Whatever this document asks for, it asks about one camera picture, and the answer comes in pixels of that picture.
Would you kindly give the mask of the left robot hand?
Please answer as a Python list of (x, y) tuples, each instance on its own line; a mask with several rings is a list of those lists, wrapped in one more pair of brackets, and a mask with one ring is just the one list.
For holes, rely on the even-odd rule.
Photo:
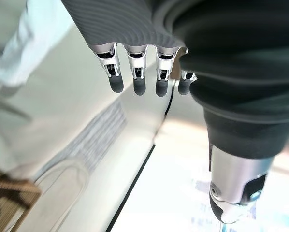
[(289, 139), (289, 0), (65, 0), (64, 7), (123, 90), (116, 47), (124, 45), (137, 95), (145, 92), (149, 45), (156, 94), (179, 60), (182, 93), (203, 107), (209, 139), (209, 199), (235, 223), (260, 197)]

